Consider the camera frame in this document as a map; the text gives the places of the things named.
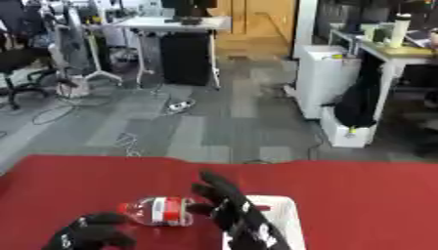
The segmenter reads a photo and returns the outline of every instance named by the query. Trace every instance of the water bottle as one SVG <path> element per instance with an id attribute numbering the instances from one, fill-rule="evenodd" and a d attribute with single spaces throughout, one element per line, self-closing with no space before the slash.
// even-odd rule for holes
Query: water bottle
<path id="1" fill-rule="evenodd" d="M 194 203 L 184 197 L 146 197 L 136 202 L 121 203 L 117 212 L 145 226 L 187 227 L 194 222 L 187 205 Z"/>

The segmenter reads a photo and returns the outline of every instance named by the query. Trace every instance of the gloved hand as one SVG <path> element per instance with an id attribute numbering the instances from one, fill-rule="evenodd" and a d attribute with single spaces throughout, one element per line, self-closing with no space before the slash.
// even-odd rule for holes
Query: gloved hand
<path id="1" fill-rule="evenodd" d="M 55 233 L 43 250 L 100 250 L 104 246 L 133 249 L 135 240 L 114 227 L 126 221 L 126 217 L 114 213 L 82 216 Z"/>
<path id="2" fill-rule="evenodd" d="M 201 171 L 207 185 L 193 184 L 192 191 L 207 198 L 211 204 L 196 203 L 187 210 L 210 217 L 232 238 L 233 250 L 289 250 L 280 231 L 272 225 L 245 195 L 225 178 Z"/>

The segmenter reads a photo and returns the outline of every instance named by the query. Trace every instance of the desk leg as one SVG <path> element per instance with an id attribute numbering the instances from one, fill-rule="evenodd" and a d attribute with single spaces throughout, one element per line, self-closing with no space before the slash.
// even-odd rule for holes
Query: desk leg
<path id="1" fill-rule="evenodd" d="M 135 32 L 138 37 L 137 53 L 139 54 L 139 71 L 137 73 L 137 88 L 142 88 L 143 74 L 154 74 L 153 70 L 147 69 L 145 65 L 145 51 L 143 50 L 144 36 L 142 31 Z"/>
<path id="2" fill-rule="evenodd" d="M 216 90 L 220 90 L 221 89 L 221 83 L 220 83 L 220 79 L 219 79 L 219 68 L 217 67 L 217 62 L 216 62 L 216 44 L 214 41 L 214 32 L 210 32 L 210 41 L 209 41 L 209 46 L 210 46 L 210 65 L 211 65 L 211 72 L 213 73 L 213 79 L 214 79 L 214 88 Z"/>
<path id="3" fill-rule="evenodd" d="M 328 44 L 332 45 L 333 44 L 333 30 L 330 30 L 330 35 L 328 36 Z"/>
<path id="4" fill-rule="evenodd" d="M 382 75 L 380 79 L 380 97 L 378 99 L 378 103 L 374 113 L 374 119 L 377 121 L 377 124 L 371 127 L 370 136 L 369 136 L 369 145 L 372 144 L 374 140 L 378 123 L 380 122 L 380 119 L 383 115 L 383 110 L 386 104 L 386 100 L 388 99 L 389 91 L 391 90 L 392 83 L 397 75 L 396 70 L 398 67 L 400 67 L 400 65 L 394 62 L 386 62 L 383 65 Z"/>

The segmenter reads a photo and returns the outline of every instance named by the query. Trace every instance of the white desk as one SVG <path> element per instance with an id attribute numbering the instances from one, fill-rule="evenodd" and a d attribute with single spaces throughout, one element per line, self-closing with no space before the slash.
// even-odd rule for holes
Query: white desk
<path id="1" fill-rule="evenodd" d="M 384 61 L 382 75 L 380 78 L 380 96 L 375 108 L 374 120 L 377 124 L 371 127 L 369 145 L 372 144 L 377 131 L 378 122 L 380 121 L 383 110 L 388 99 L 389 91 L 396 77 L 401 76 L 406 65 L 430 64 L 433 54 L 428 49 L 402 47 L 399 49 L 391 49 L 383 45 L 376 45 L 373 42 L 363 41 L 360 39 L 349 40 L 349 35 L 338 35 L 341 31 L 333 31 L 339 38 L 345 39 L 348 42 L 356 43 L 351 47 L 356 48 L 354 51 L 366 51 L 367 53 Z"/>
<path id="2" fill-rule="evenodd" d="M 231 28 L 230 17 L 213 17 L 203 18 L 198 25 L 182 25 L 180 22 L 165 22 L 169 18 L 165 17 L 136 17 L 125 21 L 112 23 L 110 25 L 121 28 L 139 29 L 143 32 L 137 32 L 139 39 L 138 54 L 140 61 L 140 68 L 137 74 L 137 84 L 141 86 L 141 79 L 143 74 L 151 73 L 145 66 L 145 53 L 143 51 L 144 32 L 208 32 L 209 33 L 209 52 L 211 72 L 213 74 L 215 88 L 220 89 L 219 68 L 216 64 L 216 49 L 214 43 L 214 30 L 229 30 Z"/>

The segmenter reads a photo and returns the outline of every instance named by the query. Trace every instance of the black bag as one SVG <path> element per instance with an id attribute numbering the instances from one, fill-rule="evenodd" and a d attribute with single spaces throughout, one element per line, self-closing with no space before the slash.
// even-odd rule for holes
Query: black bag
<path id="1" fill-rule="evenodd" d="M 374 120 L 375 108 L 380 96 L 380 65 L 365 55 L 358 82 L 351 86 L 334 106 L 337 120 L 349 128 L 370 128 Z"/>
<path id="2" fill-rule="evenodd" d="M 204 86 L 211 74 L 209 36 L 175 33 L 160 39 L 161 63 L 167 83 Z"/>

